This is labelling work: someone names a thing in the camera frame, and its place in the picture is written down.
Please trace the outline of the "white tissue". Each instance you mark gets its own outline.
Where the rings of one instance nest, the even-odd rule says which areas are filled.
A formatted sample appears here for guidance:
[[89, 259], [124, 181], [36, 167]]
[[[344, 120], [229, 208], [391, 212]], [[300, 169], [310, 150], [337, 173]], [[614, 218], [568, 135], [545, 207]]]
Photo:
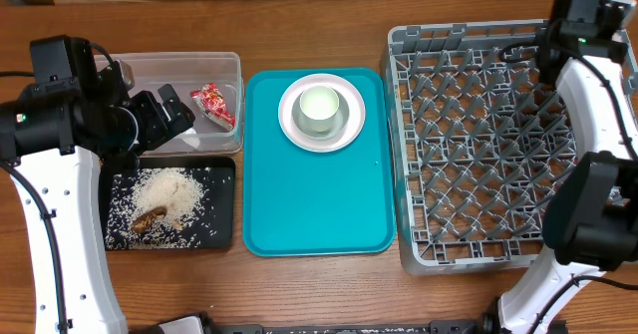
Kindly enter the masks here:
[[179, 138], [183, 140], [191, 148], [198, 149], [200, 146], [200, 139], [198, 133], [194, 128], [190, 128], [179, 135]]

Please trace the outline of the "red snack wrapper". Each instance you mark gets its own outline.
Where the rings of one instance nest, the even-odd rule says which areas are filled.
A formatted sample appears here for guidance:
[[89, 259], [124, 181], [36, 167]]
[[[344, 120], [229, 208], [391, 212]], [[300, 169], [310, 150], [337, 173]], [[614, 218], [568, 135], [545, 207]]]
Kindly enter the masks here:
[[234, 129], [235, 117], [227, 110], [226, 101], [214, 83], [192, 91], [190, 97], [211, 121], [227, 131]]

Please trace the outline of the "brown food scrap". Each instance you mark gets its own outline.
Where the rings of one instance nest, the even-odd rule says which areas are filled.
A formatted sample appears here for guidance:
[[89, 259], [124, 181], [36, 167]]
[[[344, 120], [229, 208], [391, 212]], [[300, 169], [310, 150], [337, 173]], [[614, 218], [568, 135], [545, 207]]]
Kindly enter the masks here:
[[135, 234], [143, 234], [148, 231], [158, 219], [162, 219], [167, 214], [165, 206], [155, 207], [135, 219], [131, 225], [132, 232]]

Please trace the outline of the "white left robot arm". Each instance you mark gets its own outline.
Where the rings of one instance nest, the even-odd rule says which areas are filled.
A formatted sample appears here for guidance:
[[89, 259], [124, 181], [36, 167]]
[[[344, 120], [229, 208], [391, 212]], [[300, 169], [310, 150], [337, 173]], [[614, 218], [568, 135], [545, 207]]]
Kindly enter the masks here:
[[1, 107], [1, 167], [23, 207], [40, 333], [124, 333], [100, 216], [102, 166], [133, 169], [141, 154], [190, 129], [171, 86], [135, 92], [100, 45], [60, 35], [30, 45], [30, 84]]

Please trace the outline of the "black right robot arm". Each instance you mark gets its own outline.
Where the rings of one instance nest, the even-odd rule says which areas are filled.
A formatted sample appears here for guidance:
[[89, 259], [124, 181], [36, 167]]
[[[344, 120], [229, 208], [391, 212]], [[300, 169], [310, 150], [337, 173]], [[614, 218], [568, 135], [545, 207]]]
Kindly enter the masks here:
[[637, 125], [622, 87], [628, 44], [619, 32], [636, 0], [554, 0], [531, 41], [541, 83], [564, 102], [577, 165], [549, 201], [543, 246], [475, 333], [564, 333], [557, 314], [587, 284], [637, 259]]

